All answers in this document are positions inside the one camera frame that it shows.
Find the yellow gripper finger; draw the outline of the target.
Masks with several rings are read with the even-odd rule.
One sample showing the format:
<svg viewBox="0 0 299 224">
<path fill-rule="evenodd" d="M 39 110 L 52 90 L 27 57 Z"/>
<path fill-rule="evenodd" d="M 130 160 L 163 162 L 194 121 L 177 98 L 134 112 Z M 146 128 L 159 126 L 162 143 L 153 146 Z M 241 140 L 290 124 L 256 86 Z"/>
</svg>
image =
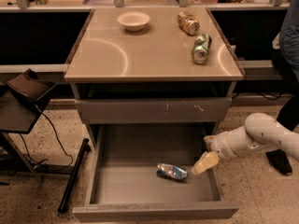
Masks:
<svg viewBox="0 0 299 224">
<path fill-rule="evenodd" d="M 204 152 L 200 159 L 194 164 L 192 173 L 200 175 L 209 168 L 216 166 L 219 163 L 219 156 L 215 152 Z"/>
</svg>

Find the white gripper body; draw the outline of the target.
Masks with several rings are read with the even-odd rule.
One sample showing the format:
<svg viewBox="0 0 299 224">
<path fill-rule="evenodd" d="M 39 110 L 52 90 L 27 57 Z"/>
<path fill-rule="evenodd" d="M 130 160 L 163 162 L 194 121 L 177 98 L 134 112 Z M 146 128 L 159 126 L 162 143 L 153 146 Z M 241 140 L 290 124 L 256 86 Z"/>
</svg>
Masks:
<svg viewBox="0 0 299 224">
<path fill-rule="evenodd" d="M 210 150 L 215 152 L 221 159 L 229 159 L 236 156 L 229 145 L 227 132 L 205 136 L 204 140 Z"/>
</svg>

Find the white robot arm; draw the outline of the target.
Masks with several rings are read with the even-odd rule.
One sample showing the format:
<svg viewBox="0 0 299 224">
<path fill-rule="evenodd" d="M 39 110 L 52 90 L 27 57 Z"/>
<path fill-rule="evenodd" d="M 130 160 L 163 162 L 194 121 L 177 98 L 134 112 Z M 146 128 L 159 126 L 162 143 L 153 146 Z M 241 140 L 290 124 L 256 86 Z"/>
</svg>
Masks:
<svg viewBox="0 0 299 224">
<path fill-rule="evenodd" d="M 194 175 L 200 175 L 217 165 L 219 159 L 229 159 L 257 150 L 265 150 L 271 165 L 283 175 L 292 172 L 288 155 L 299 161 L 299 134 L 264 113 L 251 114 L 242 127 L 205 136 L 204 141 L 211 151 L 204 152 L 195 163 L 192 168 Z"/>
</svg>

